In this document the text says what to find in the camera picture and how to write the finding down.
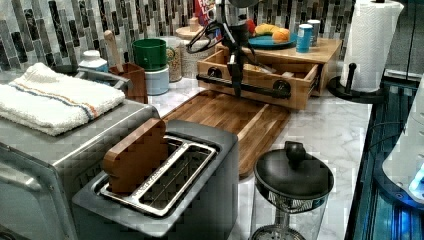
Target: utensil holder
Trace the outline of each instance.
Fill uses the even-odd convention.
[[[144,69],[134,63],[124,63],[122,67],[124,69],[123,74],[118,71],[116,66],[110,67],[109,72],[131,80],[133,88],[124,91],[128,99],[147,104],[147,88]]]

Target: paper towel roll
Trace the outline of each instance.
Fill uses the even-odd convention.
[[[356,63],[352,90],[379,89],[397,19],[403,5],[358,0],[352,16],[340,83],[346,86],[349,64]]]

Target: ceramic canister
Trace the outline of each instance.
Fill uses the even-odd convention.
[[[145,72],[147,95],[160,95],[169,90],[169,68]]]

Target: dish towel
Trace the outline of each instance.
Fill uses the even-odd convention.
[[[99,117],[124,99],[120,90],[36,63],[21,77],[0,85],[0,116],[56,136]]]

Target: blue plate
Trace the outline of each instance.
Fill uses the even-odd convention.
[[[274,43],[271,35],[259,36],[249,39],[250,45],[253,48],[258,49],[282,49],[290,47],[292,43],[295,43],[297,39],[297,35],[294,33],[290,33],[290,40],[284,43]]]

